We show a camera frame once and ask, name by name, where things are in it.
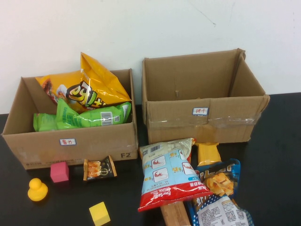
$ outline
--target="table surface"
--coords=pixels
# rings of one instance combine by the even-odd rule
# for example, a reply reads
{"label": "table surface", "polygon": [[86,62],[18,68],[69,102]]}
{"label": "table surface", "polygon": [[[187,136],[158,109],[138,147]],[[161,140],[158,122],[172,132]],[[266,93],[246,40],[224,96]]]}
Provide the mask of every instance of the table surface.
{"label": "table surface", "polygon": [[[301,164],[301,93],[271,95],[248,143],[220,144],[223,161],[237,158],[241,176],[236,202],[248,210],[256,226],[300,225],[298,189]],[[147,145],[147,130],[137,106],[139,146]],[[3,129],[7,115],[0,115]],[[0,225],[94,225],[88,208],[104,201],[107,225],[165,225],[160,208],[138,213],[143,171],[141,160],[115,162],[118,176],[84,184],[82,166],[70,167],[70,181],[53,184],[49,169],[24,170],[0,139]],[[40,178],[47,199],[34,203],[28,183]]]}

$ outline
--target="blue snack bag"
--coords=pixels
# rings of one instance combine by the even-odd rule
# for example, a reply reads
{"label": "blue snack bag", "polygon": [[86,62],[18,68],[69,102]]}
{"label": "blue snack bag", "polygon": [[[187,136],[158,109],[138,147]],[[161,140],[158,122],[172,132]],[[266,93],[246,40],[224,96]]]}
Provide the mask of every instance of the blue snack bag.
{"label": "blue snack bag", "polygon": [[238,189],[239,160],[198,166],[196,173],[214,194],[187,202],[193,226],[253,226],[251,215],[231,201]]}

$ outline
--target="open cardboard box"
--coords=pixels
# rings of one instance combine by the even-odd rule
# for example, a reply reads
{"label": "open cardboard box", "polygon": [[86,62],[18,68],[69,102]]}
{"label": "open cardboard box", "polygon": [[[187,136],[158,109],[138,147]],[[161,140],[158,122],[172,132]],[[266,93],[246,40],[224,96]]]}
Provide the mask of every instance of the open cardboard box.
{"label": "open cardboard box", "polygon": [[34,77],[21,78],[2,135],[25,169],[50,167],[60,161],[66,161],[68,165],[82,164],[84,159],[102,160],[107,155],[114,161],[137,158],[132,70],[112,73],[132,99],[132,113],[127,123],[45,132],[34,131],[33,114],[56,114],[56,105]]}
{"label": "open cardboard box", "polygon": [[193,137],[245,142],[269,96],[241,49],[143,61],[143,119],[149,143]]}

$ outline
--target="chip bag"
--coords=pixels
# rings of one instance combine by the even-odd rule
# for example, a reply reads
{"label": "chip bag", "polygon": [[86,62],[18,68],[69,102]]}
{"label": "chip bag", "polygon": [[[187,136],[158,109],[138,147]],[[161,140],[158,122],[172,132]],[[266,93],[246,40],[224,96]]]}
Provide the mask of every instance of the chip bag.
{"label": "chip bag", "polygon": [[58,129],[74,129],[122,124],[127,121],[131,106],[130,102],[125,102],[116,107],[104,107],[78,114],[60,98],[57,104],[56,125]]}
{"label": "chip bag", "polygon": [[[191,219],[194,220],[194,224],[196,226],[206,225],[206,223],[214,225],[215,217],[218,219],[218,222],[221,222],[221,220],[225,221],[225,214],[227,213],[223,212],[223,207],[229,207],[229,209],[233,211],[237,209],[230,199],[232,199],[237,193],[240,176],[239,160],[230,159],[225,162],[217,162],[211,165],[197,166],[196,173],[200,180],[210,189],[211,192],[213,192],[213,195],[196,198],[187,202],[190,216]],[[219,209],[219,212],[221,213],[218,214],[220,215],[219,217],[214,211],[212,211],[214,208]]]}
{"label": "chip bag", "polygon": [[36,132],[57,130],[55,114],[35,113],[33,114],[33,128]]}
{"label": "chip bag", "polygon": [[81,53],[81,70],[36,77],[54,103],[62,98],[76,112],[130,101],[118,78],[97,60]]}
{"label": "chip bag", "polygon": [[212,194],[187,161],[193,143],[188,138],[140,147],[144,181],[138,211]]}
{"label": "chip bag", "polygon": [[254,226],[250,213],[228,196],[211,195],[198,212],[187,202],[193,226]]}

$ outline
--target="yellow package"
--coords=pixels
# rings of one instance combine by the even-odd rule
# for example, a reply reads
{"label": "yellow package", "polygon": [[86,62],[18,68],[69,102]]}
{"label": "yellow package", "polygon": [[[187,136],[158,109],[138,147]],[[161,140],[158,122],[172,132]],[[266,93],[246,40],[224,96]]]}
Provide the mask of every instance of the yellow package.
{"label": "yellow package", "polygon": [[210,165],[222,161],[217,150],[218,143],[195,143],[198,146],[198,166]]}
{"label": "yellow package", "polygon": [[50,98],[62,98],[76,112],[130,101],[118,78],[97,60],[81,53],[81,70],[36,77]]}

